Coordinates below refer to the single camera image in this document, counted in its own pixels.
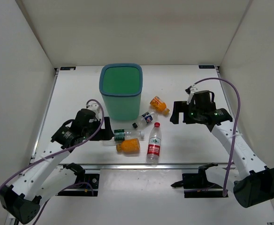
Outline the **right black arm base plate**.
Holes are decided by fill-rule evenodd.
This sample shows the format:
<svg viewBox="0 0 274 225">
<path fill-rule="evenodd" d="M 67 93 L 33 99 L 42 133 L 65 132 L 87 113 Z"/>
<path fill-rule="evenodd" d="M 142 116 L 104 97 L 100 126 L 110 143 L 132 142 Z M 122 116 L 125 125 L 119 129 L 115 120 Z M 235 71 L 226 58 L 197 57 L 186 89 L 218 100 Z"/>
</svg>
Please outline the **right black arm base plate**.
<svg viewBox="0 0 274 225">
<path fill-rule="evenodd" d="M 224 198 L 221 186 L 202 182 L 198 173 L 183 173 L 182 179 L 184 198 Z"/>
</svg>

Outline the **orange juice bottle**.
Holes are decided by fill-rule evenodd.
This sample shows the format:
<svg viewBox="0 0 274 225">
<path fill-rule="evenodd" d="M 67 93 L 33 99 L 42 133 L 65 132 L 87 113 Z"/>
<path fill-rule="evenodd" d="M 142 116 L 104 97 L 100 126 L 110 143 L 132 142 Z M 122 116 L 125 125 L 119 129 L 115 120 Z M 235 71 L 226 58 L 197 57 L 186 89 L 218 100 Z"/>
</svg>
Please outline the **orange juice bottle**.
<svg viewBox="0 0 274 225">
<path fill-rule="evenodd" d="M 167 105 L 165 102 L 163 102 L 158 96 L 155 96 L 150 101 L 150 106 L 159 114 L 162 114 L 164 116 L 167 116 L 170 112 L 170 110 L 167 108 Z"/>
<path fill-rule="evenodd" d="M 135 154 L 140 151 L 140 143 L 137 138 L 125 140 L 116 145 L 117 152 L 124 154 Z"/>
</svg>

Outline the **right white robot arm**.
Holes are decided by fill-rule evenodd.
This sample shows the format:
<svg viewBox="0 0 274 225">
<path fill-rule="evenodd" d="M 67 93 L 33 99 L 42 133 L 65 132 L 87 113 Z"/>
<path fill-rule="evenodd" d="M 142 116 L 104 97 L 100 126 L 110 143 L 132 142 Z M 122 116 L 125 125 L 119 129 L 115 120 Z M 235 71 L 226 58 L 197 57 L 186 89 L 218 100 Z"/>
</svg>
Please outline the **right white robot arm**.
<svg viewBox="0 0 274 225">
<path fill-rule="evenodd" d="M 209 90 L 186 89 L 187 101 L 175 101 L 170 121 L 179 123 L 183 113 L 185 124 L 203 124 L 216 137 L 228 154 L 237 171 L 230 172 L 225 181 L 226 170 L 216 163 L 200 166 L 194 179 L 196 184 L 209 187 L 217 184 L 232 192 L 244 208 L 274 199 L 274 168 L 269 168 L 234 128 L 233 118 L 224 108 L 217 108 L 215 94 Z"/>
</svg>

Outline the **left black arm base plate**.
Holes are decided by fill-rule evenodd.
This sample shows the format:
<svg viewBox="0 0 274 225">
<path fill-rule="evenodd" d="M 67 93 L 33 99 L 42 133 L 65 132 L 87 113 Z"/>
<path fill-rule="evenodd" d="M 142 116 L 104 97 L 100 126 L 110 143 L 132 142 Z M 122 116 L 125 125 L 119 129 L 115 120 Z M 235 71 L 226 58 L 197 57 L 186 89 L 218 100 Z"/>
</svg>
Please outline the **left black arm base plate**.
<svg viewBox="0 0 274 225">
<path fill-rule="evenodd" d="M 74 185 L 60 191 L 57 196 L 96 197 L 99 192 L 100 170 L 86 170 Z"/>
</svg>

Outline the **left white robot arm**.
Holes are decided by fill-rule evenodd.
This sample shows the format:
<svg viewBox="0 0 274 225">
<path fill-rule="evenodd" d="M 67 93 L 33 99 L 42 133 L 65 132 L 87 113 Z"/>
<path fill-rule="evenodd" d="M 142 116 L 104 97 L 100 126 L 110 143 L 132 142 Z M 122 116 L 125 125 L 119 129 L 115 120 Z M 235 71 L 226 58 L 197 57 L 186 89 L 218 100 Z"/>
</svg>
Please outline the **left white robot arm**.
<svg viewBox="0 0 274 225">
<path fill-rule="evenodd" d="M 109 118 L 100 117 L 101 113 L 98 104 L 79 110 L 74 119 L 64 122 L 53 134 L 35 164 L 25 169 L 13 184 L 0 188 L 3 208 L 20 223 L 32 221 L 44 203 L 68 186 L 84 185 L 85 170 L 75 163 L 64 165 L 53 178 L 50 174 L 83 142 L 112 139 Z"/>
</svg>

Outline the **clear green label bottle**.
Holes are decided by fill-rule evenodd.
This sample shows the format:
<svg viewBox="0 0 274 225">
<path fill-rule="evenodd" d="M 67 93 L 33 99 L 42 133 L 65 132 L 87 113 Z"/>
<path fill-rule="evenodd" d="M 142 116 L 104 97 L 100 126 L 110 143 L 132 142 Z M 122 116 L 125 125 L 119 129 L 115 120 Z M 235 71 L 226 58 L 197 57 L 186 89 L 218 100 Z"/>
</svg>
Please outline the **clear green label bottle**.
<svg viewBox="0 0 274 225">
<path fill-rule="evenodd" d="M 144 131 L 139 131 L 135 129 L 116 129 L 114 130 L 114 141 L 122 142 L 130 139 L 144 139 Z"/>
</svg>

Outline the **clear red label water bottle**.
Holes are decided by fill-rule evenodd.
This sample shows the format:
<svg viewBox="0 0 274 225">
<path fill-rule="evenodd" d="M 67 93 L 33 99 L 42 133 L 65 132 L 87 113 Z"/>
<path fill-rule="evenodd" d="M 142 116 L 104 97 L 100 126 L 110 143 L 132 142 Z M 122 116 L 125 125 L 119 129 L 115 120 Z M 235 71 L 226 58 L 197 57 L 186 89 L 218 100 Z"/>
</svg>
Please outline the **clear red label water bottle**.
<svg viewBox="0 0 274 225">
<path fill-rule="evenodd" d="M 154 127 L 150 132 L 146 162 L 148 164 L 156 165 L 160 158 L 162 133 L 160 129 L 160 123 L 155 122 Z"/>
</svg>

